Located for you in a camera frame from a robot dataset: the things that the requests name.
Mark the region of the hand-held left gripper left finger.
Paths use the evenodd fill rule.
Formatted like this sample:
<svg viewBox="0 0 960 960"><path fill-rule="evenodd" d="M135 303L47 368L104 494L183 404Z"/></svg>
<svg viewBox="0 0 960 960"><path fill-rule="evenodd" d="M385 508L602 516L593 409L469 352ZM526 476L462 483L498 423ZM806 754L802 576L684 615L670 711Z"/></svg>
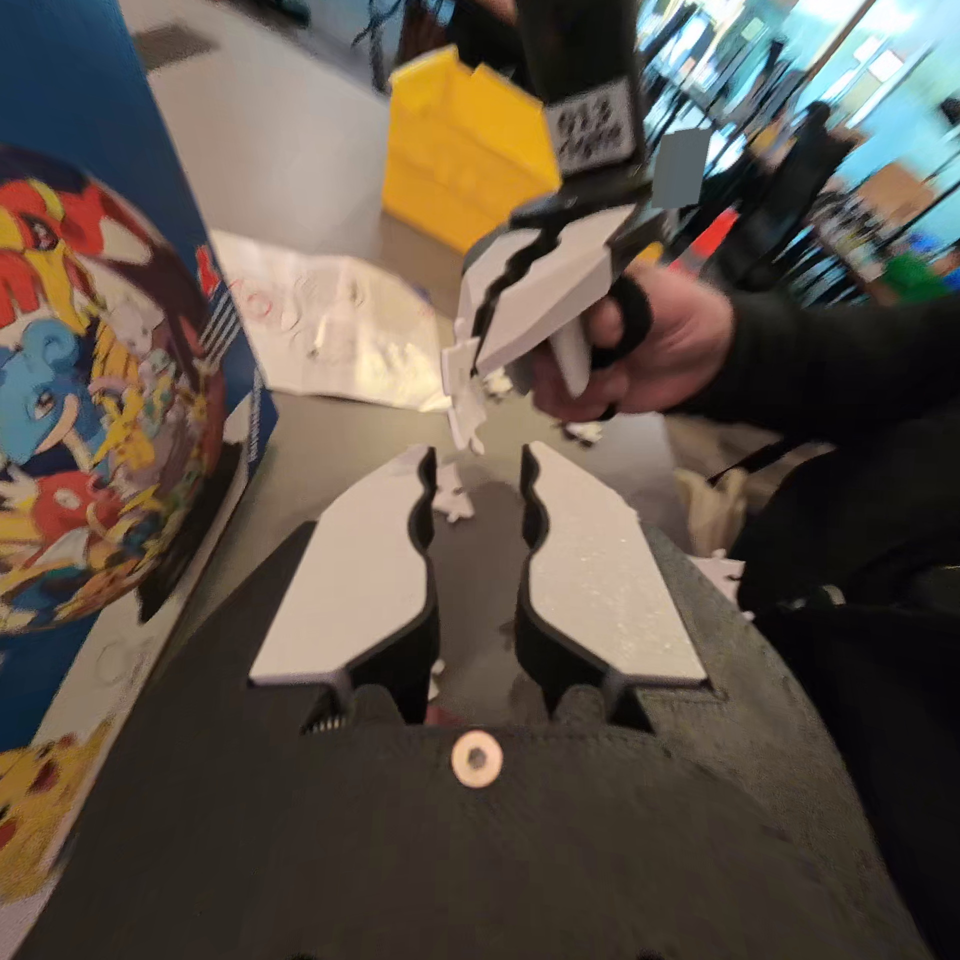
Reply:
<svg viewBox="0 0 960 960"><path fill-rule="evenodd" d="M248 672L266 687L321 687L345 713L356 692L387 690L409 725L426 720L440 656L428 550L437 452L414 444L319 516Z"/></svg>

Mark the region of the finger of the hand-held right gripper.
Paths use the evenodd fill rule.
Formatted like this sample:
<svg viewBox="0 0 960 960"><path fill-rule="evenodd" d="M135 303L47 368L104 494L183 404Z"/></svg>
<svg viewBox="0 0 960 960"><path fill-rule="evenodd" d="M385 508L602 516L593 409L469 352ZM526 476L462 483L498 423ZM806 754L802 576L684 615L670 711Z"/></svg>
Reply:
<svg viewBox="0 0 960 960"><path fill-rule="evenodd" d="M558 228L501 224L469 249L461 271L458 347L471 339L483 343L502 293L558 245Z"/></svg>
<svg viewBox="0 0 960 960"><path fill-rule="evenodd" d="M493 295L491 320L480 339L474 370L486 377L548 343L564 379L588 379L592 350L581 317L614 284L608 241L637 213L626 204L570 222L556 246L535 253L526 271Z"/></svg>

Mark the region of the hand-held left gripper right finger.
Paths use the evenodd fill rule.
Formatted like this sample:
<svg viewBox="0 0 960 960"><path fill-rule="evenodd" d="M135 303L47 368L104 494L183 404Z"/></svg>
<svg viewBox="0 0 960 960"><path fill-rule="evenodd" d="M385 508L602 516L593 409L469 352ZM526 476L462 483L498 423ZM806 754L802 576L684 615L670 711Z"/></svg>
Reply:
<svg viewBox="0 0 960 960"><path fill-rule="evenodd" d="M712 693L637 512L541 441L523 446L519 490L514 651L547 713L588 687L607 722L646 730L640 690Z"/></svg>

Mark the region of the joined white puzzle piece pair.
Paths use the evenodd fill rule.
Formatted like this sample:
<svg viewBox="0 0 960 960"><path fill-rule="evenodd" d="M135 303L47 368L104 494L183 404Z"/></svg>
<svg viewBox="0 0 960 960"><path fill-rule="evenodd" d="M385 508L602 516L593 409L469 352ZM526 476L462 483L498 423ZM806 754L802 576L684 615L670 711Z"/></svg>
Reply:
<svg viewBox="0 0 960 960"><path fill-rule="evenodd" d="M479 339L465 318L453 321L453 342L439 354L440 379L449 399L447 422L456 450L476 456L485 453L478 430L486 422L485 394L474 371Z"/></svg>

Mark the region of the person's right forearm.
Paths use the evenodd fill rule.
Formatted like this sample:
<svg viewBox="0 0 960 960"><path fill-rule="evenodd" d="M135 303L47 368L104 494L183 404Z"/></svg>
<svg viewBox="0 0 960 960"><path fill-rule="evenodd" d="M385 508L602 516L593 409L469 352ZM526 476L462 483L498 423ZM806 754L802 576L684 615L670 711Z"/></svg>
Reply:
<svg viewBox="0 0 960 960"><path fill-rule="evenodd" d="M735 294L731 304L731 342L718 372L668 414L836 447L931 428L958 454L958 294L822 308Z"/></svg>

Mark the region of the colourful cartoon puzzle box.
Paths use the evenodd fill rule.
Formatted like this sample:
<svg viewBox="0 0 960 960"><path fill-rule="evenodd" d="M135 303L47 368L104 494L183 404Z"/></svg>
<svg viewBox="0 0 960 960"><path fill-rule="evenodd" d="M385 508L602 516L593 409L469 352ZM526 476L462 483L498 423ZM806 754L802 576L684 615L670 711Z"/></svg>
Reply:
<svg viewBox="0 0 960 960"><path fill-rule="evenodd" d="M2 2L1 100L14 958L278 414L119 3Z"/></svg>

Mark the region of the person's right hand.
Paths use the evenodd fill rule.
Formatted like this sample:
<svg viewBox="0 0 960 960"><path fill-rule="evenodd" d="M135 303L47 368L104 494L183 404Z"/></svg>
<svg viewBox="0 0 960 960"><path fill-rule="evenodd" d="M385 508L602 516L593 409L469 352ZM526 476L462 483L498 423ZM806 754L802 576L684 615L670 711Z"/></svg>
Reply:
<svg viewBox="0 0 960 960"><path fill-rule="evenodd" d="M735 310L722 291L664 266L635 261L626 277L652 310L645 339L625 358L591 374L578 397L568 390L550 348L533 355L534 407L567 423L600 421L609 408L664 413L709 386L730 352Z"/></svg>

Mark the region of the cream cloth bag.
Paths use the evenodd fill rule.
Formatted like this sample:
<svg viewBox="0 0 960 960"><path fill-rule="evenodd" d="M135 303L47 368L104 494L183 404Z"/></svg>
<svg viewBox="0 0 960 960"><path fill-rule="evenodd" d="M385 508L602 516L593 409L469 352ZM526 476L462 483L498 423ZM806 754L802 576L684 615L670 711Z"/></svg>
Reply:
<svg viewBox="0 0 960 960"><path fill-rule="evenodd" d="M692 556L709 559L718 551L729 554L747 517L749 473L734 467L713 483L702 474L676 467L673 477Z"/></svg>

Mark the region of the yellow plastic bin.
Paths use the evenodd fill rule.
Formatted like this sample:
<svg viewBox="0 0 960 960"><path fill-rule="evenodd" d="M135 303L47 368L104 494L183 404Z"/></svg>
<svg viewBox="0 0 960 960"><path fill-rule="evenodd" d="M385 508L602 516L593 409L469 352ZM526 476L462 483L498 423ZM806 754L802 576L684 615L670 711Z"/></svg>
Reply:
<svg viewBox="0 0 960 960"><path fill-rule="evenodd" d="M541 102L447 46L390 76L382 209L464 255L561 184Z"/></svg>

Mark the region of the red blurred object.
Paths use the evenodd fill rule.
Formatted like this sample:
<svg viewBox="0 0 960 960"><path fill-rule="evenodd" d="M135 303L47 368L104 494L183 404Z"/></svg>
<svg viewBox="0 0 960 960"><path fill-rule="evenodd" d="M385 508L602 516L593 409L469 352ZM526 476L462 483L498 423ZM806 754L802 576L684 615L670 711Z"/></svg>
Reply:
<svg viewBox="0 0 960 960"><path fill-rule="evenodd" d="M737 224L738 219L739 213L734 207L724 209L678 253L667 267L668 271L698 278Z"/></svg>

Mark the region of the crumpled clear plastic bag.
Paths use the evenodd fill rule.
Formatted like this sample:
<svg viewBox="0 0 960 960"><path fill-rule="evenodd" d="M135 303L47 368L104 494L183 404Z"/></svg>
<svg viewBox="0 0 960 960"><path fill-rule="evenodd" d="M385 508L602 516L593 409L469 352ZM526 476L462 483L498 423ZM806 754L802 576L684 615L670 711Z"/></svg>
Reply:
<svg viewBox="0 0 960 960"><path fill-rule="evenodd" d="M266 387L409 410L450 408L429 297L352 256L214 230L213 248Z"/></svg>

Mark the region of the dark blurred chair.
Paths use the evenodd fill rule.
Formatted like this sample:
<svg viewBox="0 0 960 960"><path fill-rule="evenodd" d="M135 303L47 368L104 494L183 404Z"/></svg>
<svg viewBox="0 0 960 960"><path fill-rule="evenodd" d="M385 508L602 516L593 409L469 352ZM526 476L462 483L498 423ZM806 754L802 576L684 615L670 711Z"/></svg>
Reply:
<svg viewBox="0 0 960 960"><path fill-rule="evenodd" d="M763 186L745 197L741 216L714 255L714 271L731 290L766 292L776 284L776 257L797 234L828 181L858 147L830 128L832 107L811 102L793 146Z"/></svg>

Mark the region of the green blurred object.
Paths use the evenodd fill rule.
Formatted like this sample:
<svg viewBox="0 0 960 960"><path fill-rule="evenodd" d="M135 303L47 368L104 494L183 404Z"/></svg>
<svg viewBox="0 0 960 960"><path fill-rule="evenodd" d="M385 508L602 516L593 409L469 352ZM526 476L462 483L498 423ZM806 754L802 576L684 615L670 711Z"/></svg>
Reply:
<svg viewBox="0 0 960 960"><path fill-rule="evenodd" d="M927 260L909 251L885 262L879 282L898 305L923 304L958 293L958 282L949 282Z"/></svg>

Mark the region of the dark floor grate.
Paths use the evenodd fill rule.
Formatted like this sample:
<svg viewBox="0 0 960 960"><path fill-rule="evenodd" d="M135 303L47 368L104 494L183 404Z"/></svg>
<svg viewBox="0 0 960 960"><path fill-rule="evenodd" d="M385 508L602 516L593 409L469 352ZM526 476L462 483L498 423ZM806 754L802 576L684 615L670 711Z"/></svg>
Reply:
<svg viewBox="0 0 960 960"><path fill-rule="evenodd" d="M147 75L209 55L220 48L216 40L180 20L137 30L131 39Z"/></svg>

